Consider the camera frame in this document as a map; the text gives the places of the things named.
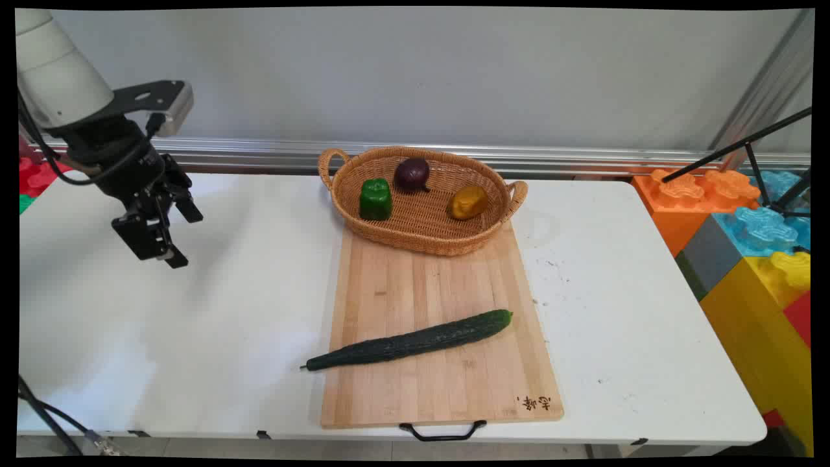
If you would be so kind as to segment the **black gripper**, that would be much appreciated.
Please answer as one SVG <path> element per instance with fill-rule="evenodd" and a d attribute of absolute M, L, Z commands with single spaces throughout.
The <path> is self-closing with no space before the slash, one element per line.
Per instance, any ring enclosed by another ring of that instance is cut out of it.
<path fill-rule="evenodd" d="M 80 132 L 68 133 L 75 140 L 64 157 L 64 165 L 98 172 L 86 180 L 60 177 L 72 186 L 94 184 L 104 195 L 121 201 L 126 213 L 113 219 L 112 228 L 139 258 L 166 262 L 172 269 L 184 268 L 189 260 L 178 250 L 169 234 L 170 207 L 175 205 L 189 224 L 204 219 L 190 195 L 192 181 L 170 154 L 158 152 L 153 137 L 167 122 L 152 116 L 144 130 L 136 122 L 119 116 L 89 125 L 104 139 L 82 142 Z"/>

